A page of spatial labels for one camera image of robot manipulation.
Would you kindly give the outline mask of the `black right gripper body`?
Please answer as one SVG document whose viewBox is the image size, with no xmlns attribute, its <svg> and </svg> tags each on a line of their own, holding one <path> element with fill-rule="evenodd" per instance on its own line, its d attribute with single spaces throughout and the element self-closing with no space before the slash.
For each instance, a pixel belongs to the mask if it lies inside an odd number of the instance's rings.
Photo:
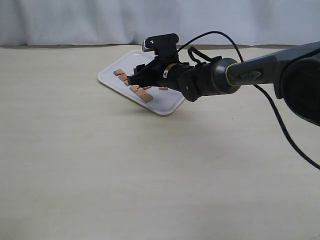
<svg viewBox="0 0 320 240">
<path fill-rule="evenodd" d="M 152 65 L 153 75 L 156 81 L 156 87 L 166 87 L 173 90 L 179 90 L 179 76 L 192 68 L 188 62 L 165 62 L 153 59 L 149 64 Z"/>
</svg>

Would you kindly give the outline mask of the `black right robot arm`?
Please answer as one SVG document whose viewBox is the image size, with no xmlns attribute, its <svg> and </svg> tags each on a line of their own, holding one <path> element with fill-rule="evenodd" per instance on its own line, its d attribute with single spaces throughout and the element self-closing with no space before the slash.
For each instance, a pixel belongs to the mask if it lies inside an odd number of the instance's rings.
<svg viewBox="0 0 320 240">
<path fill-rule="evenodd" d="M 308 43 L 244 62 L 215 57 L 190 66 L 155 57 L 138 65 L 130 85 L 167 87 L 195 102 L 203 96 L 229 95 L 241 86 L 272 84 L 275 95 L 303 120 L 320 124 L 320 44 Z"/>
</svg>

